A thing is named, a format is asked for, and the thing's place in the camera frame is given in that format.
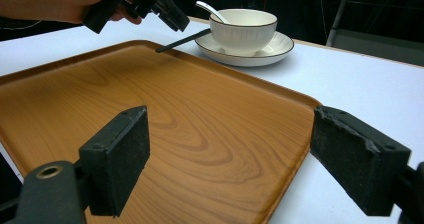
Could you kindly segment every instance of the white bowl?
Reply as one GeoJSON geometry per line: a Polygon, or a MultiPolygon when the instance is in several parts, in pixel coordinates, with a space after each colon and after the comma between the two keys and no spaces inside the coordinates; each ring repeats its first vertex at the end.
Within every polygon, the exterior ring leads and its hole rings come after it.
{"type": "Polygon", "coordinates": [[[212,37],[229,55],[255,55],[271,41],[277,28],[277,17],[271,13],[250,9],[226,9],[219,13],[230,24],[211,15],[212,37]]]}

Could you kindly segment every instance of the plate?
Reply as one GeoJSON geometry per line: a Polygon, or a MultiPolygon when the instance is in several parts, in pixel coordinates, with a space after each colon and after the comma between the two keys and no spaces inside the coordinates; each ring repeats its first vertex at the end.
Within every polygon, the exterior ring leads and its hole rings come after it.
{"type": "Polygon", "coordinates": [[[276,63],[284,59],[294,48],[293,40],[280,33],[275,32],[271,42],[252,57],[234,56],[226,54],[212,34],[199,37],[196,40],[199,49],[209,58],[232,66],[255,67],[276,63]]]}

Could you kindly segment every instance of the white table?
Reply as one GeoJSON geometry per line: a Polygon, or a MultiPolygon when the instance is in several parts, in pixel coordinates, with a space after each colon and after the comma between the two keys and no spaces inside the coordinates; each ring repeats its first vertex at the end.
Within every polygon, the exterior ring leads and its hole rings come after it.
{"type": "MultiPolygon", "coordinates": [[[[72,28],[0,42],[0,75],[60,60],[129,40],[163,45],[207,25],[191,22],[184,33],[173,32],[150,14],[140,26],[110,22],[100,34],[72,28]]],[[[207,59],[189,42],[176,49],[207,59]]],[[[326,106],[349,112],[409,147],[409,165],[424,161],[424,68],[324,47],[296,43],[279,63],[235,68],[316,98],[326,106]]],[[[391,217],[367,217],[325,168],[308,154],[271,223],[397,223],[391,217]]]]}

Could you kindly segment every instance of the brown tray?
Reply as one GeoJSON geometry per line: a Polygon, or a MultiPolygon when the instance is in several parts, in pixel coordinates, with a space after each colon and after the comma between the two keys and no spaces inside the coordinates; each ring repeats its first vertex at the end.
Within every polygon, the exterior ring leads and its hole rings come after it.
{"type": "Polygon", "coordinates": [[[23,175],[147,105],[151,156],[120,218],[88,223],[260,223],[309,151],[305,95],[133,41],[0,78],[0,141],[23,175]]]}

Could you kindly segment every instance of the saucer rim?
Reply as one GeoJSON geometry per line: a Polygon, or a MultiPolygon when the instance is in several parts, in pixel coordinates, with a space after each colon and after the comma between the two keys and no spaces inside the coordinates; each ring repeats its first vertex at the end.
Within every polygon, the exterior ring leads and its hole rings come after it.
{"type": "Polygon", "coordinates": [[[199,44],[199,42],[198,42],[198,39],[200,39],[200,38],[206,38],[207,36],[211,36],[212,34],[211,33],[209,33],[209,34],[207,34],[207,35],[205,35],[205,36],[203,36],[203,37],[199,37],[199,38],[196,38],[194,41],[196,42],[196,44],[197,44],[197,46],[199,46],[199,47],[201,47],[201,48],[203,48],[203,49],[206,49],[206,50],[208,50],[208,51],[210,51],[210,52],[213,52],[213,53],[216,53],[216,54],[218,54],[218,55],[224,55],[224,56],[228,56],[228,57],[236,57],[236,58],[247,58],[247,59],[252,59],[252,58],[255,58],[255,59],[262,59],[262,58],[271,58],[271,57],[277,57],[277,56],[281,56],[281,55],[285,55],[285,54],[287,54],[287,53],[289,53],[290,51],[292,51],[293,50],[293,48],[294,48],[294,46],[295,46],[295,43],[294,43],[294,41],[293,41],[293,39],[292,38],[290,38],[289,36],[287,36],[287,35],[284,35],[283,33],[281,33],[281,32],[278,32],[278,31],[275,31],[274,32],[274,36],[275,35],[283,35],[283,36],[285,36],[286,38],[288,38],[288,39],[290,39],[290,41],[291,41],[291,43],[292,43],[292,46],[291,46],[291,48],[290,49],[288,49],[287,51],[285,51],[285,52],[281,52],[281,53],[277,53],[277,54],[274,54],[274,55],[266,55],[266,56],[240,56],[240,55],[232,55],[232,54],[227,54],[227,53],[225,53],[225,52],[217,52],[217,51],[214,51],[214,50],[211,50],[211,49],[209,49],[209,48],[207,48],[207,47],[205,47],[204,45],[201,45],[201,44],[199,44]]]}

